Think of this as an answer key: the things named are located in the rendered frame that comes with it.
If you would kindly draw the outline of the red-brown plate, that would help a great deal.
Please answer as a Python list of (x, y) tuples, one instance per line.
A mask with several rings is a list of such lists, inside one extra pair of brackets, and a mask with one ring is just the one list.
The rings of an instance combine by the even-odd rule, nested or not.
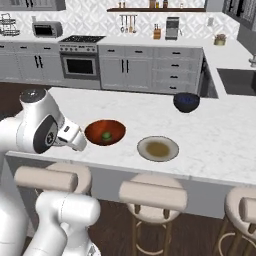
[[(112, 134), (111, 140), (102, 140), (102, 134), (104, 132), (110, 132)], [(117, 120), (103, 119), (89, 124), (85, 128), (84, 133), (92, 144), (109, 146), (119, 142), (124, 137), (126, 127)]]

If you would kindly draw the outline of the dark sink basin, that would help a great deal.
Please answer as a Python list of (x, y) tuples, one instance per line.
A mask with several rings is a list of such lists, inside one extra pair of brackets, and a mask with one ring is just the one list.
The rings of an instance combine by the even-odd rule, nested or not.
[(229, 95), (256, 96), (256, 70), (218, 69)]

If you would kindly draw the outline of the grey base cupboard run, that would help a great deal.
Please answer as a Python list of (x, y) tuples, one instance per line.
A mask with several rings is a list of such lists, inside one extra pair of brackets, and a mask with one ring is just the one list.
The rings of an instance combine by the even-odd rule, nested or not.
[(60, 85), (59, 49), (48, 42), (0, 42), (0, 81)]

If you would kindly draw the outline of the grey plate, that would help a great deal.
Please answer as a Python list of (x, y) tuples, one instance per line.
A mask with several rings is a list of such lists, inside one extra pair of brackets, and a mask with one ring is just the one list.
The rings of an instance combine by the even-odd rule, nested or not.
[[(153, 142), (153, 141), (162, 142), (165, 145), (167, 145), (170, 149), (169, 155), (166, 157), (154, 157), (154, 156), (150, 155), (146, 151), (146, 146), (149, 142)], [(149, 136), (149, 137), (145, 137), (145, 138), (141, 139), (137, 144), (137, 150), (138, 150), (138, 153), (140, 156), (142, 156), (143, 158), (145, 158), (147, 160), (154, 161), (154, 162), (170, 161), (170, 160), (174, 159), (179, 153), (178, 145), (170, 138), (167, 138), (164, 136)]]

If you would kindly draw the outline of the brown jars on shelf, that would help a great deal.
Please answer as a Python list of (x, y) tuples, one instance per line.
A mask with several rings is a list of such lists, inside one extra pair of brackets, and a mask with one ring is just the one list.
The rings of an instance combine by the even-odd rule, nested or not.
[(149, 0), (149, 8), (168, 8), (168, 0)]

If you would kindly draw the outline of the silver coffee machine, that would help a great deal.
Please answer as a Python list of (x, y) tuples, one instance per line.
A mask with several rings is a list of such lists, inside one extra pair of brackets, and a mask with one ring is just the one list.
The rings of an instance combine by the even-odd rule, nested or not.
[(179, 25), (180, 25), (180, 19), (178, 17), (168, 17), (166, 19), (166, 32), (165, 32), (166, 40), (178, 39), (178, 34), (180, 32)]

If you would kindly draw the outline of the silver toaster oven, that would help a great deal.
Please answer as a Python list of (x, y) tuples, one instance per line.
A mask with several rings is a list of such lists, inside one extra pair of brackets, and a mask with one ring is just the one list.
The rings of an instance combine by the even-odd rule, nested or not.
[(36, 37), (57, 38), (63, 34), (62, 24), (59, 21), (36, 21), (32, 23)]

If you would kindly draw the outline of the rail with hanging tools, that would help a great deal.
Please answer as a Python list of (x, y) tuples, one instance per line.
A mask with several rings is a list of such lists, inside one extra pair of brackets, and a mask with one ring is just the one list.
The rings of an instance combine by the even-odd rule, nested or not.
[(121, 15), (121, 27), (120, 31), (122, 33), (132, 33), (135, 34), (136, 30), (136, 15)]

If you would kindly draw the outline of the dark glass wall cupboard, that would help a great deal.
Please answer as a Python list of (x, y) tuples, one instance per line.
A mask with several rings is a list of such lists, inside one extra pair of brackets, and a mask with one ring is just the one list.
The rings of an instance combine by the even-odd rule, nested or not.
[(224, 0), (223, 12), (256, 32), (256, 0)]

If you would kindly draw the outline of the steel oven with hob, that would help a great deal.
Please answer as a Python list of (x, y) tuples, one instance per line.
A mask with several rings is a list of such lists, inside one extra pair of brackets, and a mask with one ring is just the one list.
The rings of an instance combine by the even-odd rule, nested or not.
[(100, 89), (97, 43), (103, 36), (72, 35), (58, 42), (63, 76), (84, 89)]

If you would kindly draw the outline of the dark blue bowl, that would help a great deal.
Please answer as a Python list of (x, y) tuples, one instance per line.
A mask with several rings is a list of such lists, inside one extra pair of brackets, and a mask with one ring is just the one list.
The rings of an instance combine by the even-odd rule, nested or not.
[(194, 111), (200, 104), (200, 97), (193, 93), (177, 93), (173, 98), (174, 106), (182, 113)]

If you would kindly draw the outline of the dark wooden wall shelf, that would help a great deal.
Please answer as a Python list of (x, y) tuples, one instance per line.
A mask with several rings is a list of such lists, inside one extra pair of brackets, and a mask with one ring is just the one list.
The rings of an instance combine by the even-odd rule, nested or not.
[(205, 8), (109, 8), (107, 12), (206, 12)]

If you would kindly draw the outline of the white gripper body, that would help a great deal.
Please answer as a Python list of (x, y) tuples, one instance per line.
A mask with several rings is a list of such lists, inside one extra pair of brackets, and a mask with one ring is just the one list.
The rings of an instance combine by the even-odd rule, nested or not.
[(67, 136), (67, 145), (76, 151), (83, 151), (87, 146), (84, 133), (81, 130), (69, 132)]

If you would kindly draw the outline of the grey cupboard and drawer run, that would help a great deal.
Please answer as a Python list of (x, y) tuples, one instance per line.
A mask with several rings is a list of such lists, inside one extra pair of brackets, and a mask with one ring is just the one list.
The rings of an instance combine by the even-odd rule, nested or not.
[(106, 90), (197, 93), (201, 48), (100, 45), (101, 85)]

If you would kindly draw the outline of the grey wall cupboard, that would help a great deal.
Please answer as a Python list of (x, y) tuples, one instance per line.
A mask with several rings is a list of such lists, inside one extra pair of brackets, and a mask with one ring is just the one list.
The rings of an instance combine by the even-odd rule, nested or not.
[(65, 0), (0, 0), (0, 11), (62, 11)]

